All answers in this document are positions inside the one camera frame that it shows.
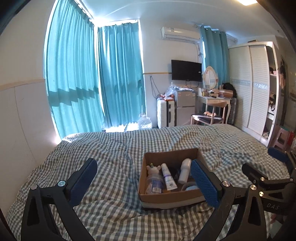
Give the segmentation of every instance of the checkered bedsheet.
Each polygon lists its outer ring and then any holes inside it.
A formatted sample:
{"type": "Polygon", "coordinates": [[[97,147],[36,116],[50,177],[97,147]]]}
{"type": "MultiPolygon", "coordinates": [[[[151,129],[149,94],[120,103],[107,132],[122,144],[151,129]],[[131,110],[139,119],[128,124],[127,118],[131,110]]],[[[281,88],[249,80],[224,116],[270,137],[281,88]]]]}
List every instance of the checkered bedsheet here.
{"type": "MultiPolygon", "coordinates": [[[[206,202],[169,210],[144,210],[137,195],[141,162],[146,152],[200,148],[208,166],[220,180],[247,187],[241,171],[248,162],[269,179],[288,176],[286,167],[268,156],[267,148],[229,125],[181,126],[126,133],[83,133],[66,137],[21,187],[7,214],[7,222],[20,240],[21,219],[29,188],[55,185],[66,180],[88,158],[98,162],[98,172],[81,204],[74,208],[95,240],[193,240],[213,212],[206,202]]],[[[52,207],[63,238],[70,240],[52,207]]],[[[218,239],[230,227],[229,215],[218,239]]],[[[270,213],[266,213],[267,230],[270,213]]]]}

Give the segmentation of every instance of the barcode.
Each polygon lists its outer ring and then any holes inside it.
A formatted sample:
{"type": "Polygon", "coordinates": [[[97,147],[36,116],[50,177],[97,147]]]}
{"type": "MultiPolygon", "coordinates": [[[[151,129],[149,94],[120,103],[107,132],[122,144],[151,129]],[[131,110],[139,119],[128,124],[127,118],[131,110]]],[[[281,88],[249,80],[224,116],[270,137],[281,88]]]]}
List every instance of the barcode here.
{"type": "Polygon", "coordinates": [[[152,188],[152,192],[161,193],[161,188],[152,188]]]}

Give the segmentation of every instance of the sliding wardrobe door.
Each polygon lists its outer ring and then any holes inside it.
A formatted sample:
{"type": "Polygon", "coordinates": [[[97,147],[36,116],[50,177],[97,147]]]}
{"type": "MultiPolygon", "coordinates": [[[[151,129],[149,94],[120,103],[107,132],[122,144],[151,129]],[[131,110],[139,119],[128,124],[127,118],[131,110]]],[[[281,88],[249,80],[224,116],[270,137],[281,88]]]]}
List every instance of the sliding wardrobe door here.
{"type": "Polygon", "coordinates": [[[253,99],[248,128],[262,135],[269,101],[269,64],[265,45],[250,46],[253,67],[253,99]]]}
{"type": "Polygon", "coordinates": [[[252,62],[249,46],[229,49],[230,79],[237,91],[235,125],[248,127],[252,103],[252,62]]]}

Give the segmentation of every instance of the air conditioner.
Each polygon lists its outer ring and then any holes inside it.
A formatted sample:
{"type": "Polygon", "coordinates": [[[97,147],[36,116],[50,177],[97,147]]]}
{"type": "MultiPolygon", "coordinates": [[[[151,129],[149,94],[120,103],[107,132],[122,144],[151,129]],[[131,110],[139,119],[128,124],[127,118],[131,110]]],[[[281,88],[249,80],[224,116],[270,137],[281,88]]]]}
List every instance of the air conditioner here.
{"type": "Polygon", "coordinates": [[[163,39],[181,40],[191,43],[197,43],[200,41],[200,33],[179,28],[167,28],[162,27],[161,33],[163,39]]]}

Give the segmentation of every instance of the white suitcase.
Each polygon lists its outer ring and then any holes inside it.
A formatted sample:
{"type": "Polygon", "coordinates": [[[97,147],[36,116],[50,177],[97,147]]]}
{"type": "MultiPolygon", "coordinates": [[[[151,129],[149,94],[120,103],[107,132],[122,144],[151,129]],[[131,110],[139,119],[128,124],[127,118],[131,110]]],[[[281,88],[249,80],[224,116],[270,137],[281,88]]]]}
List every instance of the white suitcase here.
{"type": "Polygon", "coordinates": [[[157,124],[158,128],[175,126],[175,102],[157,101],[157,124]]]}

